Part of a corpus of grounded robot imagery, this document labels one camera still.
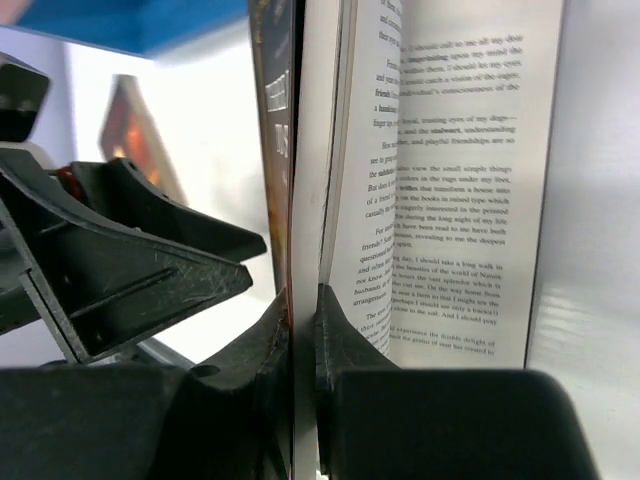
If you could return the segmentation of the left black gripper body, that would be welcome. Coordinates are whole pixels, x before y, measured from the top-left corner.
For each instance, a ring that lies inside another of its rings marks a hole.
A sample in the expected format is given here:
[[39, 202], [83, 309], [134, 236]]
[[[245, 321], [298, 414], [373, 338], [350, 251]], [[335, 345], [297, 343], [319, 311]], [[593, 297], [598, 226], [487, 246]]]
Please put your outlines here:
[[43, 319], [56, 335], [73, 331], [62, 295], [72, 290], [71, 260], [58, 237], [74, 225], [54, 210], [52, 194], [75, 200], [70, 165], [55, 167], [33, 145], [1, 146], [1, 332]]

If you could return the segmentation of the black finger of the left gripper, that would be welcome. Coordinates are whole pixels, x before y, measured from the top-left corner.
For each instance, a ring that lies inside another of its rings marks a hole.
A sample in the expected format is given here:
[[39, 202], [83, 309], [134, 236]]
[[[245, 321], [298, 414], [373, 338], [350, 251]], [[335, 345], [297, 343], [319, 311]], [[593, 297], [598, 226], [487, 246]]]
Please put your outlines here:
[[69, 168], [72, 195], [112, 221], [234, 262], [267, 251], [260, 234], [177, 203], [128, 159]]
[[52, 194], [74, 225], [57, 239], [71, 260], [62, 295], [73, 331], [53, 334], [67, 360], [90, 363], [141, 342], [253, 283], [234, 262], [112, 221], [75, 197]]

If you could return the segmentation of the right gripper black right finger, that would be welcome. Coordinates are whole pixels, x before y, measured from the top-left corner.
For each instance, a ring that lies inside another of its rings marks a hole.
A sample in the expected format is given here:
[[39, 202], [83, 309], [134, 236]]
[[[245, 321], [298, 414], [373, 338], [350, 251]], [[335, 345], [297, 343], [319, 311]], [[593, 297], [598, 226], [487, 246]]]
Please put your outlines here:
[[573, 404], [531, 370], [395, 365], [333, 290], [314, 317], [321, 471], [332, 479], [595, 479]]

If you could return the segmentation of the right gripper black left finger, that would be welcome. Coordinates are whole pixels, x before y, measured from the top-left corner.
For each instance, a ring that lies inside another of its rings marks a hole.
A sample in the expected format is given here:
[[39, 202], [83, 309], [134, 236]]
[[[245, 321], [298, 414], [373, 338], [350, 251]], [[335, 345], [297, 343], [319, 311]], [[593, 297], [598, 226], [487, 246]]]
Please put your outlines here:
[[5, 479], [285, 479], [291, 469], [284, 294], [185, 370], [118, 363], [1, 374]]

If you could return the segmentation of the brown book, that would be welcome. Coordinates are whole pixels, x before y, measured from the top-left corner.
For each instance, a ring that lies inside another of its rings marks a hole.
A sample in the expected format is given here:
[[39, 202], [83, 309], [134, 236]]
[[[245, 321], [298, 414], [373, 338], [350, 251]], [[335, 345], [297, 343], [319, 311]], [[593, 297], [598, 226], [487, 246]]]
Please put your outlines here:
[[106, 160], [128, 158], [151, 184], [170, 199], [185, 203], [171, 159], [135, 76], [113, 77], [99, 146]]

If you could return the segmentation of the Three Days to See book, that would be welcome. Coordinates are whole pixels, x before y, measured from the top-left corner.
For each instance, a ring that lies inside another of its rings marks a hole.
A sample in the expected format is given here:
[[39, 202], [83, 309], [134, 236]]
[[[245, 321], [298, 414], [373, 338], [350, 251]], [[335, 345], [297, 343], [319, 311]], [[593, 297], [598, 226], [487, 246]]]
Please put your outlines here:
[[294, 478], [324, 474], [320, 286], [400, 368], [526, 370], [563, 13], [560, 1], [250, 3], [292, 309]]

